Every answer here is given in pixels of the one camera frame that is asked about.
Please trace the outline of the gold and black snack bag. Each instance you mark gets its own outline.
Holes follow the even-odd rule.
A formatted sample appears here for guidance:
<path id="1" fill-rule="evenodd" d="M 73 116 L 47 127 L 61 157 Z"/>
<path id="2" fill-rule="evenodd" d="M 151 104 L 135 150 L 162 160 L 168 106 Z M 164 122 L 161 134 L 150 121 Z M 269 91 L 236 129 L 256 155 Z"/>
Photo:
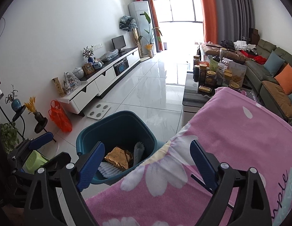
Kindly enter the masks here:
<path id="1" fill-rule="evenodd" d="M 133 166 L 133 154 L 119 147 L 115 147 L 109 152 L 104 157 L 104 160 L 122 171 L 128 170 Z"/>

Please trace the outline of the teal plastic trash bin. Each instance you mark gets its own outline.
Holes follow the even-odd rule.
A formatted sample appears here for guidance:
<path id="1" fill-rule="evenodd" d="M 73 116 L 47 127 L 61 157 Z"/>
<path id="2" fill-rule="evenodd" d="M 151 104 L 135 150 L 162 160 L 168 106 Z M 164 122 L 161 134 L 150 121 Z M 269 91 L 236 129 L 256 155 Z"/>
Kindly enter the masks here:
<path id="1" fill-rule="evenodd" d="M 104 144 L 105 155 L 117 146 L 132 153 L 135 144 L 142 142 L 145 147 L 142 161 L 164 144 L 156 139 L 148 126 L 132 111 L 116 112 L 83 129 L 76 139 L 77 155 L 89 153 L 99 141 Z"/>

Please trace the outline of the green plastic stool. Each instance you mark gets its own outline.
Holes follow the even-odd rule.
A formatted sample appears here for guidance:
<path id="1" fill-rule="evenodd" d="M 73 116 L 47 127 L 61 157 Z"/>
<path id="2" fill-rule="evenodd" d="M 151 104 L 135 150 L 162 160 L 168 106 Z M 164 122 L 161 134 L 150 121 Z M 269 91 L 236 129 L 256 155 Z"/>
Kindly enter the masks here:
<path id="1" fill-rule="evenodd" d="M 41 153 L 34 150 L 26 159 L 23 169 L 26 173 L 34 174 L 37 169 L 47 163 L 49 160 Z"/>

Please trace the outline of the orange plastic bag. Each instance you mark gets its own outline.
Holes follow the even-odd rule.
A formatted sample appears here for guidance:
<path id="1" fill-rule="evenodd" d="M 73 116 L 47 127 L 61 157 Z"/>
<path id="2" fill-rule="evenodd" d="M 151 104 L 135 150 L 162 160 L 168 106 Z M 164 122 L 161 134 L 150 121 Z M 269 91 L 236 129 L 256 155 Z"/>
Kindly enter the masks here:
<path id="1" fill-rule="evenodd" d="M 70 133 L 72 131 L 72 123 L 58 101 L 51 101 L 48 114 L 50 119 L 62 132 Z"/>

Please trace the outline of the white TV cabinet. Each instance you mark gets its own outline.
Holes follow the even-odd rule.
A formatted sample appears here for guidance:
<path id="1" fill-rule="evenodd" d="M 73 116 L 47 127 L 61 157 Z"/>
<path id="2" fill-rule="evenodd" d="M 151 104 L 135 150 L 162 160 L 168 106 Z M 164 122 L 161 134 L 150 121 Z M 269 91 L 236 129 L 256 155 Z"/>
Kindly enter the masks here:
<path id="1" fill-rule="evenodd" d="M 57 98 L 63 108 L 71 113 L 82 115 L 83 109 L 94 98 L 103 98 L 115 84 L 123 79 L 140 62 L 138 48 L 126 48 L 103 67 L 90 74 L 81 85 L 69 95 Z"/>

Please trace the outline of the pink floral tablecloth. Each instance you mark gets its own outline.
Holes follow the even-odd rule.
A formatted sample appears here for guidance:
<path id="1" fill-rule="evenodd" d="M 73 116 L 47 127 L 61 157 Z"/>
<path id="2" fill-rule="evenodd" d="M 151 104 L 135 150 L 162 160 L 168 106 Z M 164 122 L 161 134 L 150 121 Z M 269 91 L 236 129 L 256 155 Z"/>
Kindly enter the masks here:
<path id="1" fill-rule="evenodd" d="M 99 225 L 292 225 L 292 126 L 223 87 L 86 203 Z"/>

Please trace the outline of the white bathroom scale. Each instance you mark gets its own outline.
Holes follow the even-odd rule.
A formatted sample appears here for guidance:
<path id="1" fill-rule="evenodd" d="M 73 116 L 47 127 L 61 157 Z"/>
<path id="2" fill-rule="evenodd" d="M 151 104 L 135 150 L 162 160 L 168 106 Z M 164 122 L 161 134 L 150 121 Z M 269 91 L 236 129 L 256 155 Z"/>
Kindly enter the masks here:
<path id="1" fill-rule="evenodd" d="M 87 115 L 88 118 L 101 120 L 110 110 L 110 104 L 97 104 Z"/>

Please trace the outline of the olive green sectional sofa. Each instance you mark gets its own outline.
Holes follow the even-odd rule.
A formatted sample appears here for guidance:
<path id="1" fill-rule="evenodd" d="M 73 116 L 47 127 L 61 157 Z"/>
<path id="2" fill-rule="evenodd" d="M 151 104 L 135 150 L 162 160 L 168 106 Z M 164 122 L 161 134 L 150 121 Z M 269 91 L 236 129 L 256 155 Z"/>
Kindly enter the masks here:
<path id="1" fill-rule="evenodd" d="M 276 45 L 260 39 L 256 51 L 259 56 L 268 59 L 271 52 L 274 51 L 284 60 L 283 65 L 275 76 L 272 76 L 265 68 L 264 64 L 259 64 L 253 59 L 245 62 L 246 76 L 252 86 L 259 94 L 260 101 L 265 107 L 274 114 L 281 117 L 292 126 L 292 93 L 286 95 L 282 87 L 276 81 L 275 77 L 289 64 L 292 67 L 292 55 Z"/>

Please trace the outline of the orange cushion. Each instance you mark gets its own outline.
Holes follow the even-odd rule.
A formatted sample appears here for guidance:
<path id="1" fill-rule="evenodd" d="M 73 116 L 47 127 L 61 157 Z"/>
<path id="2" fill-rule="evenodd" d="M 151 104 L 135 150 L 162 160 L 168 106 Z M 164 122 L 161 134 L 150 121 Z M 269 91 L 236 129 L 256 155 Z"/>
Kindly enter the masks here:
<path id="1" fill-rule="evenodd" d="M 292 67 L 287 64 L 285 68 L 275 77 L 286 95 L 292 93 Z"/>

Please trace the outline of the coffee table with jars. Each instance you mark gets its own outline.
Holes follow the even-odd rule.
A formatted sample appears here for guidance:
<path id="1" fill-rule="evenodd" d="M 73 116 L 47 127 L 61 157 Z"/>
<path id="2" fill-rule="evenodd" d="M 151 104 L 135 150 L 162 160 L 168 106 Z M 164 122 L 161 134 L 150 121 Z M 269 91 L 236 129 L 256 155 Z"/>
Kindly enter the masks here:
<path id="1" fill-rule="evenodd" d="M 256 101 L 253 89 L 243 83 L 246 67 L 219 55 L 199 52 L 193 57 L 192 69 L 187 71 L 184 94 L 182 126 L 214 96 L 219 87 L 232 87 Z"/>

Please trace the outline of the small black monitor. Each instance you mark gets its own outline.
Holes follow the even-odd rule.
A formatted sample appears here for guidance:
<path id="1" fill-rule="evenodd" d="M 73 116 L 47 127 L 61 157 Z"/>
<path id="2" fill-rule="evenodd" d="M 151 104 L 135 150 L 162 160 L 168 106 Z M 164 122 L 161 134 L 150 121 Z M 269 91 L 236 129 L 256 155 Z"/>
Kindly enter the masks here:
<path id="1" fill-rule="evenodd" d="M 118 50 L 119 53 L 124 52 L 126 42 L 123 35 L 112 38 L 112 43 L 115 50 Z"/>

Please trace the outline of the tall potted plant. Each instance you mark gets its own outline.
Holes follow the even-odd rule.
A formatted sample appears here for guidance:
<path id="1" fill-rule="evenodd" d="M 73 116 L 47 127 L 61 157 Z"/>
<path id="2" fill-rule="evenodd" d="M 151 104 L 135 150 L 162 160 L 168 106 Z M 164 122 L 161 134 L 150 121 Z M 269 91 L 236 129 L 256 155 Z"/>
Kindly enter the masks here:
<path id="1" fill-rule="evenodd" d="M 146 11 L 144 11 L 143 13 L 140 13 L 140 15 L 145 17 L 149 26 L 148 29 L 144 29 L 144 31 L 147 33 L 147 36 L 146 37 L 140 36 L 140 38 L 144 38 L 146 40 L 147 44 L 144 47 L 148 51 L 148 56 L 152 58 L 153 57 L 152 48 L 154 46 L 154 41 L 155 39 L 157 39 L 158 42 L 161 42 L 162 33 L 159 27 L 151 27 L 151 24 L 152 24 L 151 18 L 147 14 Z"/>

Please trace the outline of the white standing air conditioner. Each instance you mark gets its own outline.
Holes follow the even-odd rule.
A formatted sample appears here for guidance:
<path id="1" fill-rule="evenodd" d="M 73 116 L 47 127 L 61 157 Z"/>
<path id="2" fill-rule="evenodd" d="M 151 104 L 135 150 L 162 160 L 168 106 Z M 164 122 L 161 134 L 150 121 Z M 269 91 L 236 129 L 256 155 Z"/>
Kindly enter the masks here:
<path id="1" fill-rule="evenodd" d="M 149 3 L 147 1 L 132 2 L 128 5 L 128 8 L 129 8 L 129 12 L 130 12 L 131 17 L 135 18 L 135 20 L 136 20 L 136 24 L 138 27 L 137 31 L 138 31 L 139 36 L 146 37 L 147 33 L 144 31 L 144 29 L 148 29 L 149 26 L 148 26 L 148 23 L 147 23 L 147 20 L 145 19 L 145 17 L 141 16 L 140 13 L 143 13 L 144 11 L 146 11 L 147 14 L 151 18 Z M 148 51 L 144 47 L 147 44 L 146 40 L 144 38 L 142 38 L 140 40 L 140 43 L 141 43 L 143 54 L 148 56 Z M 152 48 L 152 53 L 153 53 L 153 55 L 155 53 L 155 41 L 154 41 L 154 46 Z"/>

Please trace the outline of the orange curtain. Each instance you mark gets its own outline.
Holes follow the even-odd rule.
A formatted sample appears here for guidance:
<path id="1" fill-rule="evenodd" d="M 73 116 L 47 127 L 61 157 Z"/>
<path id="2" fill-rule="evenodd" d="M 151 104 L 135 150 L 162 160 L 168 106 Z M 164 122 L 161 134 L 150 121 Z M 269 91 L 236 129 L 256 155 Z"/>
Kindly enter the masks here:
<path id="1" fill-rule="evenodd" d="M 204 41 L 217 44 L 218 23 L 216 0 L 201 0 L 203 11 Z"/>

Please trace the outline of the grey curtain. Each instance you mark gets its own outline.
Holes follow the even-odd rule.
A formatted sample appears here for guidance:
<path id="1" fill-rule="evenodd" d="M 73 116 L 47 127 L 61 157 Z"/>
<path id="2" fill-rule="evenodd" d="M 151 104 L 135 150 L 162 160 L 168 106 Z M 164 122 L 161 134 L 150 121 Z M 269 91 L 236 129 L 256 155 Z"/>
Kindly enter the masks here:
<path id="1" fill-rule="evenodd" d="M 252 0 L 215 0 L 217 11 L 218 43 L 248 40 L 255 27 Z"/>

